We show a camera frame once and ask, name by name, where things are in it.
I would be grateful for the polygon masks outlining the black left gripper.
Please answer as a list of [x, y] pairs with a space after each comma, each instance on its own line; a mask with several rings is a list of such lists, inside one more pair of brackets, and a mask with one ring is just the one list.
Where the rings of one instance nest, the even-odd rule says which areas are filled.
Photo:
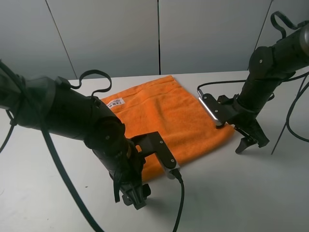
[[127, 142], [126, 145], [125, 153], [117, 154], [115, 169], [110, 172], [114, 200], [120, 202], [121, 192], [125, 205], [133, 204], [135, 209], [141, 209], [151, 194], [149, 184], [142, 183], [142, 170], [146, 161], [133, 142]]

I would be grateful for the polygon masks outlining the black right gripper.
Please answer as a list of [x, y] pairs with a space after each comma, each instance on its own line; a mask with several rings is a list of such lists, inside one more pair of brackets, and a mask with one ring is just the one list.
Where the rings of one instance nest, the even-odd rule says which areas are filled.
[[236, 154], [241, 154], [245, 149], [256, 144], [256, 141], [258, 147], [266, 146], [269, 139], [256, 120], [256, 112], [242, 106], [238, 97], [239, 94], [235, 94], [232, 98], [228, 98], [226, 95], [219, 96], [220, 110], [218, 110], [218, 116], [220, 122], [234, 125], [244, 133], [251, 135], [251, 137], [241, 138], [240, 144], [235, 150]]

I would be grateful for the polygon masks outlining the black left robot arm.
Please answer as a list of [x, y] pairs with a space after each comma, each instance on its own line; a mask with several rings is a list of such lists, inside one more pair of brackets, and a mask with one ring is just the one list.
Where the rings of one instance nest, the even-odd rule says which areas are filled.
[[151, 190], [142, 182], [144, 160], [125, 137], [125, 125], [98, 97], [77, 92], [67, 79], [27, 80], [0, 66], [0, 106], [11, 124], [81, 140], [108, 170], [116, 202], [140, 209]]

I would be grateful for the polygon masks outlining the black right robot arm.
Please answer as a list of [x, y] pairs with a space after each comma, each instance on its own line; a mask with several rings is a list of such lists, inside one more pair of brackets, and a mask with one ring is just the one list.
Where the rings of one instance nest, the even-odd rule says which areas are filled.
[[256, 120], [258, 114], [283, 81], [309, 65], [309, 22], [294, 25], [280, 11], [272, 13], [270, 21], [282, 38], [273, 46], [255, 49], [249, 61], [249, 76], [240, 94], [218, 98], [226, 110], [223, 121], [234, 125], [244, 136], [236, 149], [237, 154], [254, 144], [259, 147], [268, 144]]

